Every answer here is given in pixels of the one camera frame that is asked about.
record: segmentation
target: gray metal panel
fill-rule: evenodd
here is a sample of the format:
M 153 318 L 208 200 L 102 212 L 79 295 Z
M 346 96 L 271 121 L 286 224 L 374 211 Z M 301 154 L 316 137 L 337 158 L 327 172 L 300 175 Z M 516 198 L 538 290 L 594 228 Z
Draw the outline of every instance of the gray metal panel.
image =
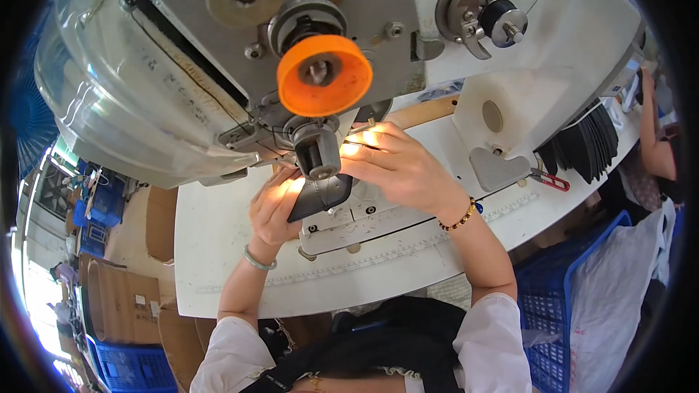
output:
M 208 13 L 205 0 L 154 0 L 157 6 L 165 5 L 165 14 L 176 27 L 186 28 L 195 46 L 205 49 L 205 55 L 218 63 L 222 72 L 233 77 L 251 100 L 262 98 L 275 91 L 276 69 L 279 59 L 268 54 L 262 59 L 249 60 L 245 47 L 252 42 L 266 44 L 258 38 L 258 28 L 231 29 L 216 22 Z M 424 65 L 410 62 L 410 33 L 417 31 L 418 18 L 414 0 L 342 0 L 339 8 L 347 17 L 347 37 L 356 37 L 363 50 L 372 50 L 374 79 L 371 88 L 359 102 L 364 105 L 424 88 Z M 401 37 L 388 40 L 384 27 L 390 21 L 404 24 Z M 384 41 L 374 47 L 371 38 L 380 35 Z

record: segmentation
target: white shirt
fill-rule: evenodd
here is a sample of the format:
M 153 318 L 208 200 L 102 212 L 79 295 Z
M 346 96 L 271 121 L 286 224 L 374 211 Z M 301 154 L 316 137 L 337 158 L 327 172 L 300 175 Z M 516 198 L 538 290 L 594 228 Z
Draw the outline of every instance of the white shirt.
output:
M 520 309 L 506 294 L 491 293 L 463 318 L 454 339 L 462 369 L 457 384 L 468 392 L 531 392 L 529 362 L 522 348 Z M 190 392 L 238 393 L 274 367 L 254 328 L 236 317 L 222 319 L 209 341 Z M 424 393 L 421 380 L 406 376 L 406 393 Z

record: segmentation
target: woman's left hand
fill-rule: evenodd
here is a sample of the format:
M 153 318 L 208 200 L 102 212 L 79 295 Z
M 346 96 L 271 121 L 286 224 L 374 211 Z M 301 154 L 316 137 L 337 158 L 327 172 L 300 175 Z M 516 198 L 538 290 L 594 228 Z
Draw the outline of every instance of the woman's left hand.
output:
M 287 223 L 305 179 L 297 169 L 280 167 L 250 201 L 248 217 L 254 234 L 278 247 L 301 231 L 301 221 Z

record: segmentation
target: white plastic bag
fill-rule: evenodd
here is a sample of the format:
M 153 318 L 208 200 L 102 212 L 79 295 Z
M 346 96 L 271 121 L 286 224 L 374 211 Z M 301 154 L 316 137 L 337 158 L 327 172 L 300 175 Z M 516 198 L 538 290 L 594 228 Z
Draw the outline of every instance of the white plastic bag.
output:
M 663 221 L 668 224 L 663 231 Z M 634 227 L 617 227 L 572 276 L 570 391 L 606 392 L 624 362 L 641 304 L 675 226 L 671 200 Z

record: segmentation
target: worker's arm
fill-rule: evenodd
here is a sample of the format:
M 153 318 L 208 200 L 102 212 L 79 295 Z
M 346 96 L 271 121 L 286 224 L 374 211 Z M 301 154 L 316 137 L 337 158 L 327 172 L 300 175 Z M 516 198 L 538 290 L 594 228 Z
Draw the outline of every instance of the worker's arm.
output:
M 278 170 L 250 201 L 249 218 L 254 236 L 248 252 L 262 265 L 271 265 L 284 242 L 301 230 L 301 221 L 287 223 L 303 187 L 304 180 L 299 176 L 298 170 Z M 266 277 L 267 271 L 243 257 L 223 286 L 216 319 L 238 317 L 257 330 L 257 307 Z
M 380 150 L 343 145 L 343 173 L 376 184 L 389 201 L 430 213 L 444 225 L 453 225 L 466 214 L 470 205 L 466 191 L 422 144 L 393 123 L 379 123 L 347 139 Z M 473 287 L 471 304 L 495 292 L 517 300 L 510 258 L 477 211 L 449 235 Z
M 656 141 L 658 108 L 655 104 L 655 83 L 648 70 L 643 68 L 643 108 L 641 110 L 641 161 L 650 174 L 677 180 L 675 159 L 668 142 Z

